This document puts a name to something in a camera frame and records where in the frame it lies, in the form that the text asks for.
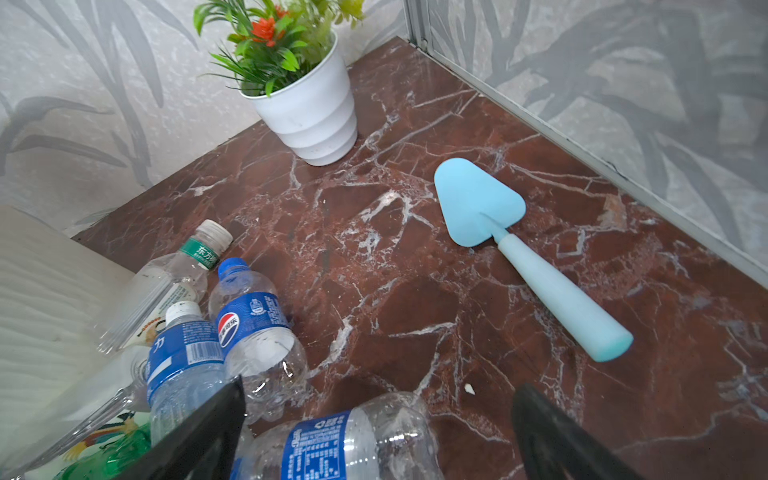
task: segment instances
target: white flower pot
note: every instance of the white flower pot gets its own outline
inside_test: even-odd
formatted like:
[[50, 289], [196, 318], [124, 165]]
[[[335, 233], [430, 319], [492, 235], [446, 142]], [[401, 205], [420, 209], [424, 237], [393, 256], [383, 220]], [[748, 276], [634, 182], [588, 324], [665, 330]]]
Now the white flower pot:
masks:
[[269, 97], [244, 97], [267, 127], [310, 165], [332, 164], [357, 139], [355, 100], [336, 34], [330, 53], [296, 83]]

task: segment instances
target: orange flower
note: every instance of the orange flower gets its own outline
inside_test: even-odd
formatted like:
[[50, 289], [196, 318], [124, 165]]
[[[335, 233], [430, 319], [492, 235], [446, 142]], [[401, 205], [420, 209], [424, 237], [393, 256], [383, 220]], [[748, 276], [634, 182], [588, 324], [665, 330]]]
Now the orange flower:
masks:
[[275, 41], [273, 36], [275, 35], [275, 19], [259, 18], [258, 23], [253, 23], [253, 36], [256, 37], [256, 41], [266, 43], [267, 47], [274, 47]]
[[[282, 18], [288, 15], [280, 7], [277, 7], [277, 14]], [[275, 42], [280, 40], [286, 34], [285, 31], [280, 32], [275, 37], [275, 19], [274, 17], [259, 18], [258, 22], [253, 22], [253, 36], [256, 37], [256, 41], [266, 43], [267, 47], [274, 47]]]

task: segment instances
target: barcode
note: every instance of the barcode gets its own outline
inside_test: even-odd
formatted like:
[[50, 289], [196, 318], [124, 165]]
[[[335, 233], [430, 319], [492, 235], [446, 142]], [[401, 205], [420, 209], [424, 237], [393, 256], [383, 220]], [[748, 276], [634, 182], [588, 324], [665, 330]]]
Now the barcode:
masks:
[[218, 342], [198, 342], [187, 345], [187, 364], [224, 360]]

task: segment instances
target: marble floor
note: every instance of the marble floor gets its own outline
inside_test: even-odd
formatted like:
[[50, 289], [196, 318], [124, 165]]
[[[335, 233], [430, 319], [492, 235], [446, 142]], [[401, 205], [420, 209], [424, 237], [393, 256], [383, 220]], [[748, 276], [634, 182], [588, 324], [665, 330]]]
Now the marble floor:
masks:
[[[313, 393], [285, 419], [417, 392], [449, 480], [525, 477], [523, 382], [647, 478], [764, 477], [767, 291], [404, 41], [349, 73], [359, 139], [340, 162], [310, 167], [255, 124], [76, 240], [136, 271], [221, 223], [306, 347]], [[591, 361], [490, 242], [451, 241], [432, 182], [451, 157], [525, 198], [511, 231], [634, 334], [629, 352]]]

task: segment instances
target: green bottle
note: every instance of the green bottle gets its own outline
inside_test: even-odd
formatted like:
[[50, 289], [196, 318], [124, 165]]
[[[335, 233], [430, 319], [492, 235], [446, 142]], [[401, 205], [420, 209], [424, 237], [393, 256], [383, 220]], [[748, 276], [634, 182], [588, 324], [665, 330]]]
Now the green bottle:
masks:
[[107, 480], [120, 475], [152, 446], [149, 422], [99, 452], [61, 470], [53, 480]]

